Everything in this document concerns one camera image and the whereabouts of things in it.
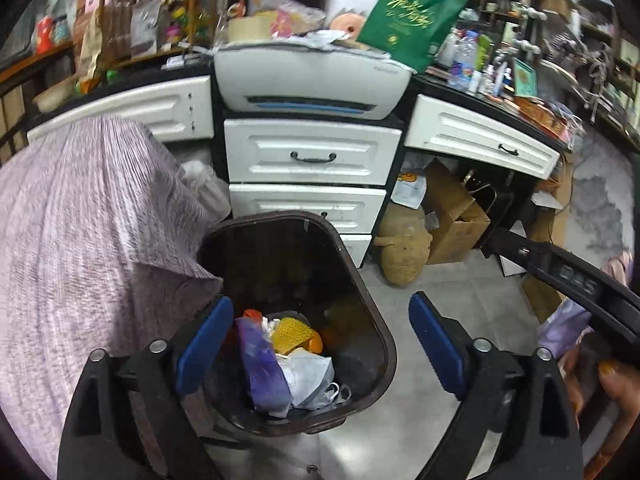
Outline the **green shopping bag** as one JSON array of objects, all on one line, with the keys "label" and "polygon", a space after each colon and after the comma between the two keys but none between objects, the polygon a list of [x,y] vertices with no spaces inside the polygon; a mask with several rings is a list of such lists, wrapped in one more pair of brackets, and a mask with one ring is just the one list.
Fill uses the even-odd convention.
[{"label": "green shopping bag", "polygon": [[434,61],[468,0],[378,0],[357,37],[418,73]]}]

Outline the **purple striped tablecloth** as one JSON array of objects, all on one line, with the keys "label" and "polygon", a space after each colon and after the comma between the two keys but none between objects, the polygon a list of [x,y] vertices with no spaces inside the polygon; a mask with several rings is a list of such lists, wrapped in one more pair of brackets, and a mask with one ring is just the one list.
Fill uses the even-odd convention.
[{"label": "purple striped tablecloth", "polygon": [[1,409],[48,477],[89,353],[170,338],[222,281],[196,255],[216,218],[144,125],[78,120],[1,170]]}]

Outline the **orange fruit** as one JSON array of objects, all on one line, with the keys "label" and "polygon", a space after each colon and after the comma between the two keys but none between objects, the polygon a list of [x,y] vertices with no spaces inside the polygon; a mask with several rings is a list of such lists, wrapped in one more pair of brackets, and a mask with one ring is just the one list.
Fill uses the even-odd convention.
[{"label": "orange fruit", "polygon": [[312,332],[312,336],[305,342],[304,348],[313,354],[321,354],[323,351],[323,341],[319,333]]}]

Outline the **dark brown trash bin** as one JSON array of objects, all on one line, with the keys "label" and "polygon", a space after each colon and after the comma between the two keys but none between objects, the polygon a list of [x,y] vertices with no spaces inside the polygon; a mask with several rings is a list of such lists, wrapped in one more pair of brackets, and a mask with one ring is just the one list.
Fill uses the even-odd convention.
[{"label": "dark brown trash bin", "polygon": [[198,263],[222,281],[234,314],[296,318],[322,342],[334,380],[348,398],[318,410],[291,408],[275,418],[254,407],[235,333],[205,382],[221,417],[259,437],[318,434],[370,408],[392,383],[395,341],[337,230],[316,214],[272,212],[226,221],[204,237]]}]

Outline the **cream enamel bowl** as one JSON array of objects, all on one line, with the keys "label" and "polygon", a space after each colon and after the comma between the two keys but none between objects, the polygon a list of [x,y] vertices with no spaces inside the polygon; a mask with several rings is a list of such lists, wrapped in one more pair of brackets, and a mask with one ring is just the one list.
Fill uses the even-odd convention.
[{"label": "cream enamel bowl", "polygon": [[47,88],[32,99],[40,113],[50,113],[70,100],[75,91],[76,79],[68,77]]}]

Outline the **plastic water bottle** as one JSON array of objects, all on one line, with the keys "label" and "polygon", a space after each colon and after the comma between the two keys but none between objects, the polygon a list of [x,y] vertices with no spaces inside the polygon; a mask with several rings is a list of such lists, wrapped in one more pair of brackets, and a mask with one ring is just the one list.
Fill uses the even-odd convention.
[{"label": "plastic water bottle", "polygon": [[476,67],[478,33],[467,30],[458,41],[449,71],[451,88],[467,92]]}]

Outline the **red tin can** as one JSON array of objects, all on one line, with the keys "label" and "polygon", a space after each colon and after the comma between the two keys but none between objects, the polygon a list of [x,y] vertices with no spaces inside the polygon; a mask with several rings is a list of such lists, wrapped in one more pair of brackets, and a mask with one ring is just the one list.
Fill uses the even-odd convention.
[{"label": "red tin can", "polygon": [[52,30],[53,30],[54,19],[51,15],[45,15],[41,20],[39,20],[36,24],[35,28],[35,38],[36,38],[36,55],[42,55],[54,47],[54,41],[52,39]]}]

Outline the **grey foil snack pouch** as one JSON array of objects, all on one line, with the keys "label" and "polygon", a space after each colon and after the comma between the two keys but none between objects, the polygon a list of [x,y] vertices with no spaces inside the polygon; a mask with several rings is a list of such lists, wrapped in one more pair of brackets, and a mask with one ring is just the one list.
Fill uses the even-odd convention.
[{"label": "grey foil snack pouch", "polygon": [[140,0],[134,5],[130,23],[132,58],[141,58],[157,51],[157,29],[162,1]]}]

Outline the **yellow foam fruit net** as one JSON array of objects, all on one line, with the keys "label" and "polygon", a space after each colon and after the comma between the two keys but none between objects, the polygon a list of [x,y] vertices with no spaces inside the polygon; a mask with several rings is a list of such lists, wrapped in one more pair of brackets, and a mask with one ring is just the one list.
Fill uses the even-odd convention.
[{"label": "yellow foam fruit net", "polygon": [[315,330],[296,318],[282,318],[271,335],[273,350],[282,356],[287,356],[296,349],[306,350],[304,344],[312,336],[312,332]]}]

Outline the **purple plastic wrapper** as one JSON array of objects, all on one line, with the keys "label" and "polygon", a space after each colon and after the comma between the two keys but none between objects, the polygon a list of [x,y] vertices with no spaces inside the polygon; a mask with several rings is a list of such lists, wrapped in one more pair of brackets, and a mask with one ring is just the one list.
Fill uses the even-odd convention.
[{"label": "purple plastic wrapper", "polygon": [[262,326],[251,318],[237,318],[241,360],[248,381],[248,392],[258,412],[285,418],[292,405],[292,394],[272,344]]}]

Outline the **brown burlap sack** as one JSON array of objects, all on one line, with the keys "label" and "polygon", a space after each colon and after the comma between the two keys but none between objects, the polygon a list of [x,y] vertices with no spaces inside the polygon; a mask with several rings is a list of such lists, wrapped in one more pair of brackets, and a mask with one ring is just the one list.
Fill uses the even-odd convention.
[{"label": "brown burlap sack", "polygon": [[380,250],[378,261],[386,281],[398,287],[412,284],[427,263],[432,241],[421,207],[389,203],[373,240]]}]

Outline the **orange foam fruit net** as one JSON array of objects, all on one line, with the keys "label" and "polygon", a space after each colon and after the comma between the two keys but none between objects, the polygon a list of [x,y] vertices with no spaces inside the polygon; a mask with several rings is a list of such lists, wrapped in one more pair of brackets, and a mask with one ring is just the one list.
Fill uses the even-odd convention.
[{"label": "orange foam fruit net", "polygon": [[249,318],[258,325],[262,324],[262,314],[258,310],[245,309],[243,312],[243,316],[244,318]]}]

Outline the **beige paper snack bag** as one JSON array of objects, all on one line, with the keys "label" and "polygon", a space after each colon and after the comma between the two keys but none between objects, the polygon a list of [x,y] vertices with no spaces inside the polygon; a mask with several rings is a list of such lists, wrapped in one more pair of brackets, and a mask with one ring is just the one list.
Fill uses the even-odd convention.
[{"label": "beige paper snack bag", "polygon": [[100,14],[94,10],[82,37],[77,67],[77,85],[81,94],[88,94],[100,82],[102,66],[103,37],[100,27]]}]

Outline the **white printer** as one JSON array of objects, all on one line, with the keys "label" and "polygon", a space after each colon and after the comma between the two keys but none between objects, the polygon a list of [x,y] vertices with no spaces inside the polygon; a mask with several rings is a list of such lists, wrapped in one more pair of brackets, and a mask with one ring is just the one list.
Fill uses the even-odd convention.
[{"label": "white printer", "polygon": [[239,113],[382,120],[413,75],[409,67],[384,56],[286,42],[223,48],[213,60],[224,104]]}]

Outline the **white face mask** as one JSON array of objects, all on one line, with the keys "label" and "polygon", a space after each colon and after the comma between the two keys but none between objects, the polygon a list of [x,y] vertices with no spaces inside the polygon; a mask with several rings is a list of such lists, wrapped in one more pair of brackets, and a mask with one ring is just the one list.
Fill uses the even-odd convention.
[{"label": "white face mask", "polygon": [[277,360],[291,393],[290,408],[320,411],[352,400],[349,386],[336,381],[331,358],[297,348],[277,354]]}]

